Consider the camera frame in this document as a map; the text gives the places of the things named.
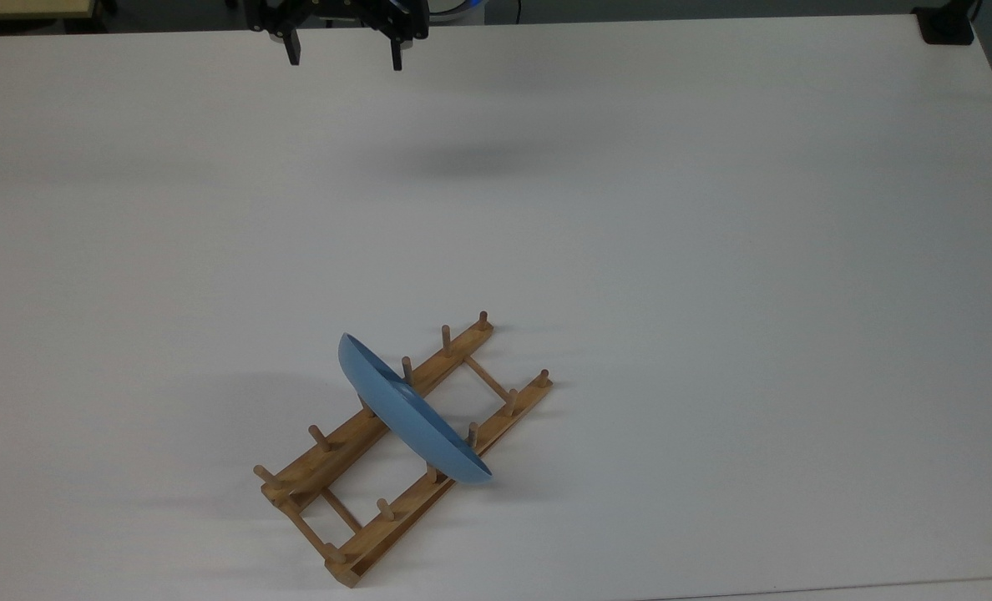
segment white table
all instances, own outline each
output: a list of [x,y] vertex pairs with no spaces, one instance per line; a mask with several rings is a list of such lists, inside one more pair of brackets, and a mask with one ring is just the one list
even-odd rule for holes
[[[977,45],[442,29],[393,73],[372,32],[301,37],[299,68],[248,32],[0,38],[0,598],[992,578]],[[251,467],[356,410],[341,332],[420,358],[479,309],[494,376],[559,387],[343,589]],[[492,400],[431,398],[461,431]],[[362,516],[423,469],[371,454],[338,491]]]

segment blue bowl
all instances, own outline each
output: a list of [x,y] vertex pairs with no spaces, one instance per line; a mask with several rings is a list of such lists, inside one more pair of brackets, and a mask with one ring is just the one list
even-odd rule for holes
[[343,335],[338,356],[355,392],[415,453],[458,482],[480,484],[492,479],[493,473],[466,441],[358,339]]

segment black device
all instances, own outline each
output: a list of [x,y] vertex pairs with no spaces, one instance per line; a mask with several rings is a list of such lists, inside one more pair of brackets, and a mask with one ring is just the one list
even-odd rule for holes
[[970,27],[967,11],[976,0],[950,0],[940,8],[913,8],[919,20],[919,33],[927,44],[945,46],[970,46],[974,31]]
[[358,19],[363,26],[385,34],[392,45],[392,68],[403,71],[403,45],[428,38],[428,0],[244,0],[244,16],[251,31],[268,31],[285,42],[289,62],[299,64],[296,28],[308,17]]

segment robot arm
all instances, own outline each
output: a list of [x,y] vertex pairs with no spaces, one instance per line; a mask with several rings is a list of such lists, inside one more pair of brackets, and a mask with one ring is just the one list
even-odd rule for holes
[[358,19],[385,34],[392,45],[392,68],[403,71],[403,44],[428,37],[427,0],[281,0],[271,7],[266,0],[244,0],[244,15],[251,31],[268,31],[285,42],[289,62],[299,64],[296,28],[311,15],[327,19]]

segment wooden dowel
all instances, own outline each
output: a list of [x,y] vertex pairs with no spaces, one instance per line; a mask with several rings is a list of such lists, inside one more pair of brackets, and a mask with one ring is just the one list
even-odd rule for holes
[[384,498],[377,500],[377,510],[381,511],[381,517],[385,518],[385,520],[389,522],[396,521],[396,513],[392,513],[392,507],[388,506],[388,502]]
[[403,380],[407,384],[415,383],[415,372],[411,369],[411,357],[403,357]]
[[328,559],[333,563],[347,563],[347,556],[341,553],[335,544],[325,543],[325,552],[329,554]]
[[332,450],[332,445],[329,444],[329,441],[325,438],[325,434],[321,433],[319,427],[311,425],[311,427],[308,427],[306,430],[312,437],[314,437],[314,442],[317,442],[317,448],[320,448],[324,452],[330,452]]
[[451,328],[447,325],[440,326],[440,340],[443,343],[443,356],[451,356]]
[[312,545],[314,550],[316,550],[322,557],[324,557],[325,560],[334,563],[347,562],[347,557],[344,557],[344,554],[340,552],[339,548],[336,548],[335,545],[325,543],[324,540],[321,540],[321,537],[317,536],[317,533],[314,532],[312,528],[310,528],[310,524],[308,524],[304,520],[304,518],[299,516],[299,513],[293,510],[287,510],[285,514],[287,517],[289,517],[289,520],[292,520],[293,524],[295,524],[296,527],[299,528],[299,532],[302,533],[302,536],[306,538],[306,540],[308,541],[308,543]]
[[477,373],[478,376],[481,377],[481,380],[484,380],[485,384],[488,384],[488,387],[492,388],[493,392],[496,392],[496,395],[499,395],[500,400],[503,400],[504,403],[507,402],[509,398],[507,391],[504,390],[503,386],[499,385],[499,381],[496,381],[496,379],[488,375],[488,372],[485,371],[483,366],[480,366],[478,362],[474,361],[473,357],[469,355],[463,357],[463,362],[469,366],[470,369],[473,369],[473,373]]
[[470,448],[478,448],[478,423],[470,422],[470,428],[466,431],[466,444]]
[[359,530],[362,530],[362,523],[359,523],[359,521],[355,519],[355,516],[352,516],[351,510],[348,510],[347,506],[344,505],[339,498],[337,498],[337,495],[332,494],[332,491],[329,490],[329,488],[324,488],[324,490],[321,491],[321,495],[325,498],[325,501],[329,502],[329,507],[332,507],[332,510],[336,511],[337,516],[340,516],[340,519],[347,523],[347,527],[350,528],[353,533],[357,533]]
[[261,467],[261,465],[256,465],[255,469],[252,469],[252,472],[255,472],[256,476],[262,478],[264,482],[270,484],[271,487],[274,488],[285,487],[284,482],[280,482],[280,480],[277,479],[277,476],[272,475],[270,471],[268,471],[268,469],[266,469],[265,467]]
[[504,403],[504,415],[511,417],[514,415],[515,404],[519,402],[519,392],[515,391],[514,388],[511,388],[510,391],[507,392],[507,397],[507,402]]

